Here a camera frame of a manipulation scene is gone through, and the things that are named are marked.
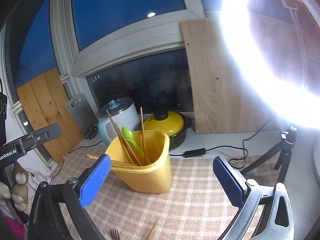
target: black pot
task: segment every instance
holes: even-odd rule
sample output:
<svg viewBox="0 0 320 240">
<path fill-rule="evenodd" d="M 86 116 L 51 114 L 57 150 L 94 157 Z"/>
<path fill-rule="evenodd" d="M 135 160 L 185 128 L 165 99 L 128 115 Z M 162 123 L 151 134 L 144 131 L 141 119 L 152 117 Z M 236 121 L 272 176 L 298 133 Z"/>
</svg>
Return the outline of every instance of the black pot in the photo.
<svg viewBox="0 0 320 240">
<path fill-rule="evenodd" d="M 178 113 L 183 118 L 184 126 L 182 130 L 175 135 L 169 136 L 170 138 L 170 148 L 169 150 L 173 150 L 175 148 L 178 148 L 186 139 L 187 137 L 187 129 L 189 129 L 192 126 L 192 119 L 189 117 L 186 117 L 184 114 Z"/>
</svg>

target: fork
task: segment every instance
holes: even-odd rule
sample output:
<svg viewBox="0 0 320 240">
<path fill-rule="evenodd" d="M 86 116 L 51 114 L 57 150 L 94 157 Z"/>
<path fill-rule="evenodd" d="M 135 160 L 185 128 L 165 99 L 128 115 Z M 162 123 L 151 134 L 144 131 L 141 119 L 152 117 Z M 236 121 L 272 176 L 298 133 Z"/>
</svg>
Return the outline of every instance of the fork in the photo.
<svg viewBox="0 0 320 240">
<path fill-rule="evenodd" d="M 110 229 L 112 240 L 121 240 L 117 229 Z"/>
</svg>

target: plaid tablecloth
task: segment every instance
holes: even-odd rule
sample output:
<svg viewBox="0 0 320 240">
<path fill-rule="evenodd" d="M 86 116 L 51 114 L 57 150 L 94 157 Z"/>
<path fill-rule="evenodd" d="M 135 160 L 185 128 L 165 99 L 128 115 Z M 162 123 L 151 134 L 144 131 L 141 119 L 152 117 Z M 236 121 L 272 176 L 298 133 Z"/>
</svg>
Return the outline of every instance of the plaid tablecloth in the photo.
<svg viewBox="0 0 320 240">
<path fill-rule="evenodd" d="M 101 155 L 99 150 L 81 148 L 68 155 L 54 179 L 54 184 L 78 177 L 94 160 L 86 154 Z M 250 173 L 261 185 L 275 185 L 274 157 Z M 257 157 L 249 157 L 251 163 Z M 145 239 L 156 219 L 158 226 L 153 240 L 217 239 L 237 212 L 231 206 L 220 183 L 212 172 L 212 159 L 171 159 L 173 180 L 163 194 L 145 194 L 130 189 L 112 171 L 107 176 L 94 202 L 86 207 L 95 225 L 106 239 L 110 228 L 118 229 L 121 240 Z M 67 208 L 62 213 L 74 239 L 80 239 Z M 262 211 L 259 207 L 244 239 L 249 239 Z"/>
</svg>

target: pink fabric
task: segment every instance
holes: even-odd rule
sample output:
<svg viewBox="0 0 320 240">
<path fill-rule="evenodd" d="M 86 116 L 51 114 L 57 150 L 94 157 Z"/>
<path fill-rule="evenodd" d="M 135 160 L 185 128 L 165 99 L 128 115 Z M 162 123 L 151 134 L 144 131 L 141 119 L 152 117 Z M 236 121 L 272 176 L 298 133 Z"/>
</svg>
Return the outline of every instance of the pink fabric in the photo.
<svg viewBox="0 0 320 240">
<path fill-rule="evenodd" d="M 9 217 L 4 216 L 4 219 L 7 221 L 7 224 L 11 228 L 11 230 L 15 233 L 19 240 L 23 240 L 24 235 L 24 225 L 20 225 L 16 220 L 13 220 Z"/>
</svg>

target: chopstick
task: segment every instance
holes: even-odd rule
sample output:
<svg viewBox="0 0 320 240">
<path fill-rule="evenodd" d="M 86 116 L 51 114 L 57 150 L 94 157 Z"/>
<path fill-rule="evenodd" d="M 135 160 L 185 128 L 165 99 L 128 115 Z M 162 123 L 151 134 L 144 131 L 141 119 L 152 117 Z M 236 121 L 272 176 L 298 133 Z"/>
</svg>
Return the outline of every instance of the chopstick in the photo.
<svg viewBox="0 0 320 240">
<path fill-rule="evenodd" d="M 147 166 L 148 162 L 147 162 L 146 141 L 145 141 L 145 138 L 144 138 L 142 107 L 140 108 L 140 115 L 141 115 L 141 133 L 142 133 L 142 144 L 143 144 L 144 161 L 145 161 L 145 165 Z"/>
<path fill-rule="evenodd" d="M 153 232 L 154 232 L 155 229 L 156 229 L 157 224 L 158 224 L 158 220 L 156 220 L 155 224 L 154 224 L 153 227 L 151 228 L 149 234 L 148 234 L 147 237 L 146 237 L 146 240 L 149 240 L 149 239 L 150 239 L 150 237 L 152 236 Z"/>
<path fill-rule="evenodd" d="M 127 150 L 128 154 L 130 155 L 131 159 L 133 160 L 133 162 L 139 166 L 142 166 L 142 164 L 139 162 L 139 160 L 137 159 L 136 155 L 134 154 L 134 152 L 132 151 L 132 149 L 130 148 L 129 144 L 127 143 L 127 140 L 123 137 L 122 132 L 120 131 L 118 125 L 112 120 L 112 117 L 107 109 L 107 114 L 108 117 L 110 118 L 110 121 L 114 127 L 114 129 L 116 130 L 119 140 L 120 142 L 123 144 L 124 148 Z"/>
<path fill-rule="evenodd" d="M 87 154 L 87 156 L 88 156 L 90 159 L 95 159 L 95 160 L 98 160 L 98 159 L 99 159 L 99 157 L 98 157 L 98 156 L 95 156 L 95 155 Z M 124 162 L 114 161 L 114 160 L 111 160 L 111 163 L 112 163 L 112 164 L 123 165 L 123 166 L 138 167 L 137 164 L 124 163 Z"/>
</svg>

